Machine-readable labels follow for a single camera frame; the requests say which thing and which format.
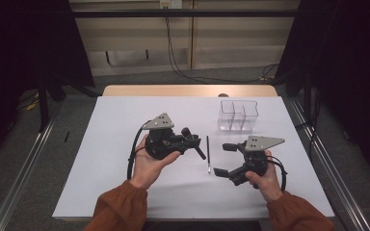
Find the black curtain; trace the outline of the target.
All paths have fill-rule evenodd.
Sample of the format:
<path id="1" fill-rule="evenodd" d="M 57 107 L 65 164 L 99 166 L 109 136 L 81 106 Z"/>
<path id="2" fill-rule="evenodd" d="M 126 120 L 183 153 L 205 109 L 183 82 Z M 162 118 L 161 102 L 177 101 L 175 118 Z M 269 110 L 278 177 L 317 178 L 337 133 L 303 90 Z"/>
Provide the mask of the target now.
<path id="1" fill-rule="evenodd" d="M 301 0 L 277 78 L 309 79 L 370 165 L 370 0 Z"/>
<path id="2" fill-rule="evenodd" d="M 20 95 L 41 85 L 56 98 L 94 85 L 69 0 L 0 0 L 0 142 Z"/>

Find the thin black makeup brush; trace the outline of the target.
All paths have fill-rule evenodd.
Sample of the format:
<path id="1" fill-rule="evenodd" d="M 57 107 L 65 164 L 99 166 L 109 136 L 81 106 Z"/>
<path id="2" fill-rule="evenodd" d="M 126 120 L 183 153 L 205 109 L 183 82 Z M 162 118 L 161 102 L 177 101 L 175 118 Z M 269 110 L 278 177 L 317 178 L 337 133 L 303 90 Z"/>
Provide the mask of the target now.
<path id="1" fill-rule="evenodd" d="M 207 155 L 207 171 L 208 174 L 211 174 L 211 160 L 210 160 L 210 142 L 209 136 L 206 136 L 206 155 Z"/>

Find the aluminium rail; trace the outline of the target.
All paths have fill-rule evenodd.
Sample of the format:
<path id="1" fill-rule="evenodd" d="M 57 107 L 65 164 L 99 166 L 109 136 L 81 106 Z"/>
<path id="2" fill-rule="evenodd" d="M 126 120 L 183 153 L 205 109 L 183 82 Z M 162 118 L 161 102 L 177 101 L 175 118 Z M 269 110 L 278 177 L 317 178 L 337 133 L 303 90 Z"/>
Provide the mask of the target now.
<path id="1" fill-rule="evenodd" d="M 316 134 L 316 129 L 309 124 L 309 120 L 304 117 L 304 108 L 298 100 L 291 102 L 292 108 L 295 112 L 296 117 L 300 121 L 302 127 L 305 130 L 306 135 L 309 138 L 309 151 L 314 150 L 316 156 L 320 160 L 324 171 L 330 179 L 330 182 L 337 194 L 341 204 L 343 205 L 346 214 L 351 220 L 356 231 L 370 231 L 370 225 L 368 224 L 366 217 L 364 216 L 361 208 L 357 201 L 349 191 L 347 185 L 342 179 L 336 166 L 334 165 L 327 149 L 325 148 L 322 140 Z"/>
<path id="2" fill-rule="evenodd" d="M 54 108 L 52 116 L 49 118 L 47 124 L 43 127 L 35 139 L 35 142 L 30 149 L 25 162 L 22 165 L 19 173 L 7 193 L 5 199 L 0 205 L 0 231 L 5 231 L 6 227 L 13 215 L 13 211 L 25 189 L 25 186 L 32 174 L 32 171 L 40 157 L 42 150 L 44 149 L 46 142 L 51 134 L 53 126 L 59 117 L 62 104 L 57 105 Z"/>

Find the clear acrylic organizer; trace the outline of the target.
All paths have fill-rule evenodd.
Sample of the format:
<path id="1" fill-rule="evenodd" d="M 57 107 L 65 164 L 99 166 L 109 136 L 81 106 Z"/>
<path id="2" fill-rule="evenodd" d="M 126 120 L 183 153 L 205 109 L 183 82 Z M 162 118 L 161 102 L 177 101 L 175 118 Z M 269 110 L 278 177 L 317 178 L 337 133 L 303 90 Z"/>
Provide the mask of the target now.
<path id="1" fill-rule="evenodd" d="M 218 115 L 220 131 L 251 131 L 258 119 L 254 100 L 222 100 Z"/>

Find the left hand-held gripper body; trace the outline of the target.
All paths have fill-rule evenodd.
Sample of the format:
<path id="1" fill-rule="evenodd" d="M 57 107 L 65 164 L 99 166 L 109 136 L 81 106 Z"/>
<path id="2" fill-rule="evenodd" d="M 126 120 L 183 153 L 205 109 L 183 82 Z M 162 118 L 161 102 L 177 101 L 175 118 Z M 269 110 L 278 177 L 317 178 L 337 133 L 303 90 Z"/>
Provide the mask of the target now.
<path id="1" fill-rule="evenodd" d="M 162 113 L 146 122 L 143 129 L 148 131 L 145 150 L 154 159 L 163 160 L 174 151 L 184 154 L 185 139 L 173 131 L 174 124 L 167 113 Z"/>

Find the white table cover sheet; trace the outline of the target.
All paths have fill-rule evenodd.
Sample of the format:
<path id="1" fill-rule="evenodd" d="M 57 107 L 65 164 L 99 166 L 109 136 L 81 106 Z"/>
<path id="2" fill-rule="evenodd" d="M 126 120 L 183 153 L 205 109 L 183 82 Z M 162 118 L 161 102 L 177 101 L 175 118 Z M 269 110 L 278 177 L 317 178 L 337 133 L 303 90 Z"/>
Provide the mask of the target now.
<path id="1" fill-rule="evenodd" d="M 98 98 L 54 218 L 91 218 L 97 198 L 125 180 L 132 144 L 142 137 L 140 127 L 162 113 L 171 117 L 176 131 L 188 127 L 199 135 L 203 152 L 209 136 L 211 167 L 239 167 L 244 162 L 242 154 L 224 151 L 222 146 L 242 142 L 249 134 L 219 130 L 221 101 L 219 97 Z M 207 161 L 195 150 L 165 167 L 148 191 L 148 219 L 255 220 L 268 216 L 260 191 L 248 183 L 235 186 L 208 174 L 207 169 Z"/>

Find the wooden table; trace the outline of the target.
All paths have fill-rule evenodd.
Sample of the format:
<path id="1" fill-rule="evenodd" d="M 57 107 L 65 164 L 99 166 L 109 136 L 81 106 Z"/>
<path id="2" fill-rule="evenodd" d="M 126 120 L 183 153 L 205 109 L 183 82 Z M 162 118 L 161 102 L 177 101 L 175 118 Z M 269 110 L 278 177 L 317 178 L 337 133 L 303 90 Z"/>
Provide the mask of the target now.
<path id="1" fill-rule="evenodd" d="M 104 96 L 199 96 L 273 97 L 277 91 L 270 85 L 110 85 Z"/>

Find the black horizontal bar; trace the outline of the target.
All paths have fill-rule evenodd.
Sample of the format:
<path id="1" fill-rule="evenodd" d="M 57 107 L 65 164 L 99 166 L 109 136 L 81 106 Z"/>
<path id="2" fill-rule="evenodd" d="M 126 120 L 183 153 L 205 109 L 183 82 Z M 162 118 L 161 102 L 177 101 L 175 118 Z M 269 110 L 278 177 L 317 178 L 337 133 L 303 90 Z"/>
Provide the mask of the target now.
<path id="1" fill-rule="evenodd" d="M 298 10 L 79 10 L 75 17 L 295 17 Z"/>

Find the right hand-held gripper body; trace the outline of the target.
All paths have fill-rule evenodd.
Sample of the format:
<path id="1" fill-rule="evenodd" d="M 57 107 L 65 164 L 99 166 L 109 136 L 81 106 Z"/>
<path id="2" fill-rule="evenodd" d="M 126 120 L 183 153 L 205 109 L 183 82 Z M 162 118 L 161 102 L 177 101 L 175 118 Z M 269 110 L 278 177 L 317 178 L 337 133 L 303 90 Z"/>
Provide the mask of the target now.
<path id="1" fill-rule="evenodd" d="M 239 186 L 248 181 L 245 173 L 247 171 L 253 171 L 259 176 L 263 176 L 267 171 L 267 166 L 269 163 L 272 163 L 278 166 L 281 170 L 282 175 L 282 186 L 285 185 L 285 169 L 281 161 L 273 157 L 269 160 L 266 155 L 265 150 L 282 144 L 285 142 L 285 139 L 280 138 L 270 138 L 270 137 L 260 137 L 260 136 L 249 136 L 242 143 L 237 144 L 237 151 L 241 152 L 244 157 L 244 163 L 232 170 L 229 173 L 228 179 L 235 185 Z"/>

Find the person's left hand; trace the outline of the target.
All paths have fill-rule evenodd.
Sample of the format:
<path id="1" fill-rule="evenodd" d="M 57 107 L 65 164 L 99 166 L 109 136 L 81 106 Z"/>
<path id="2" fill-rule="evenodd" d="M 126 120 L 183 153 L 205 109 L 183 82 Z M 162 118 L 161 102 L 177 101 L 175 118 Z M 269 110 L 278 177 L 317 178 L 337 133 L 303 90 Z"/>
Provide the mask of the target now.
<path id="1" fill-rule="evenodd" d="M 148 190 L 158 179 L 163 168 L 172 164 L 180 156 L 178 151 L 174 151 L 163 160 L 152 158 L 145 150 L 146 138 L 147 136 L 144 136 L 135 148 L 134 172 L 129 180 L 131 185 L 143 190 Z"/>

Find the person's right hand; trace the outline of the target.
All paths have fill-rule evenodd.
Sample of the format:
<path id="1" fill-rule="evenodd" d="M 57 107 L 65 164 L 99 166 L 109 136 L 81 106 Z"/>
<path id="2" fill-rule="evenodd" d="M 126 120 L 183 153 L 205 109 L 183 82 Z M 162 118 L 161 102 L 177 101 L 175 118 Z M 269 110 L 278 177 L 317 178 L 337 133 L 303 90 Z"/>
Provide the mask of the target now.
<path id="1" fill-rule="evenodd" d="M 251 185 L 258 187 L 267 203 L 272 203 L 283 195 L 274 164 L 268 164 L 267 171 L 263 176 L 259 176 L 252 171 L 247 171 L 245 176 Z"/>

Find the white wall socket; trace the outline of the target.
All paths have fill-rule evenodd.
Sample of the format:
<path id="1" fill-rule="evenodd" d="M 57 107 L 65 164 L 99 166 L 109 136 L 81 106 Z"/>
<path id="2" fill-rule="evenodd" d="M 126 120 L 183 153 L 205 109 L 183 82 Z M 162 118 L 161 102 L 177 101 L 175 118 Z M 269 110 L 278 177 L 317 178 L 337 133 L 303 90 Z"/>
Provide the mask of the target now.
<path id="1" fill-rule="evenodd" d="M 161 9 L 181 9 L 183 7 L 182 0 L 159 0 L 159 5 Z"/>

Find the black metal stand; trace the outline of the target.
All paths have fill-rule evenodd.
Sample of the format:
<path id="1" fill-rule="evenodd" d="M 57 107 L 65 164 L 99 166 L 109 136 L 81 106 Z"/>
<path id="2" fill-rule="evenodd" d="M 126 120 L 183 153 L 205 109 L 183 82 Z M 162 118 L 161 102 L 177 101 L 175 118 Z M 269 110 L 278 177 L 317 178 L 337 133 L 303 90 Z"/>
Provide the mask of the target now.
<path id="1" fill-rule="evenodd" d="M 42 77 L 38 79 L 38 91 L 40 104 L 40 131 L 42 132 L 49 121 L 46 87 L 44 84 L 44 79 Z"/>
<path id="2" fill-rule="evenodd" d="M 304 82 L 304 116 L 306 123 L 311 125 L 311 74 L 308 70 Z"/>

